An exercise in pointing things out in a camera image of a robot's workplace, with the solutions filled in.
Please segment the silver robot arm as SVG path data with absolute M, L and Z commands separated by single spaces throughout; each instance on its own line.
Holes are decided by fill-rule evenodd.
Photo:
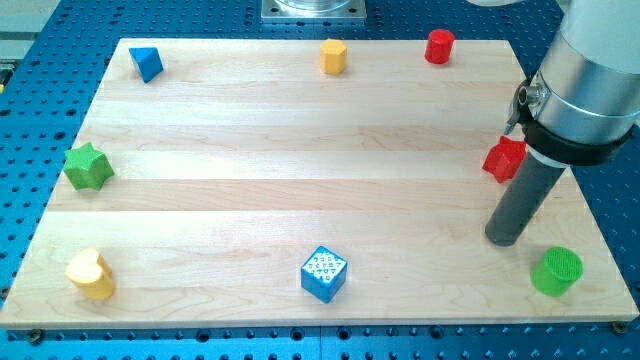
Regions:
M 639 0 L 573 0 L 507 123 L 554 168 L 607 161 L 639 118 Z

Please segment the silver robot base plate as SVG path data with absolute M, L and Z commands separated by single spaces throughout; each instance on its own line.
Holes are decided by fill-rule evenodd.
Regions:
M 273 22 L 364 20 L 365 0 L 262 0 L 261 19 Z

